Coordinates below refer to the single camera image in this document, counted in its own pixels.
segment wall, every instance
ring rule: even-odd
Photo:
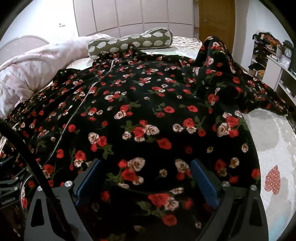
[[[270,32],[281,42],[285,40],[292,42],[273,13],[258,0],[235,0],[235,15],[232,56],[246,70],[251,63],[254,48],[252,36],[256,32]]]
[[[0,47],[22,35],[37,35],[48,42],[78,36],[73,0],[33,0],[13,21]]]

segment shelf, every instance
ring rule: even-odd
[[[267,58],[269,58],[270,60],[272,60],[273,62],[275,62],[278,66],[280,66],[283,70],[285,70],[294,80],[296,80],[296,77],[287,69],[285,69],[283,66],[281,66],[278,61],[276,61],[274,58],[267,56]]]
[[[270,53],[272,53],[273,55],[276,55],[276,53],[274,51],[271,51],[269,48],[266,48],[266,47],[263,47],[263,48],[269,51]]]
[[[282,90],[287,94],[287,96],[292,100],[293,104],[296,105],[296,100],[293,98],[293,96],[287,91],[285,86],[283,86],[281,83],[279,83],[279,86],[282,88]]]

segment headboard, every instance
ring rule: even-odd
[[[0,48],[0,65],[19,54],[47,44],[49,44],[48,41],[34,35],[24,35],[12,39]]]

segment white wardrobe door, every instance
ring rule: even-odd
[[[118,27],[115,0],[94,0],[93,6],[97,31]]]
[[[127,26],[120,27],[121,37],[131,35],[131,34],[142,34],[143,32],[144,32],[143,24],[134,24],[134,25],[127,25]]]
[[[116,0],[116,5],[120,26],[143,22],[140,0]]]
[[[117,39],[120,38],[118,28],[112,28],[112,29],[100,31],[100,34],[107,34],[107,35],[110,35],[111,37],[114,37],[114,38],[117,38]]]
[[[192,25],[170,23],[169,28],[174,36],[193,38]]]
[[[94,13],[91,0],[73,0],[75,18],[79,36],[87,36],[96,33]]]
[[[193,24],[192,8],[192,0],[168,0],[169,22]]]
[[[142,0],[144,23],[168,22],[166,0]]]
[[[152,28],[168,28],[168,23],[145,23],[144,32]]]

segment clock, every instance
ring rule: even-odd
[[[283,46],[283,55],[285,55],[288,59],[291,59],[293,51],[293,45],[288,41],[285,40]]]

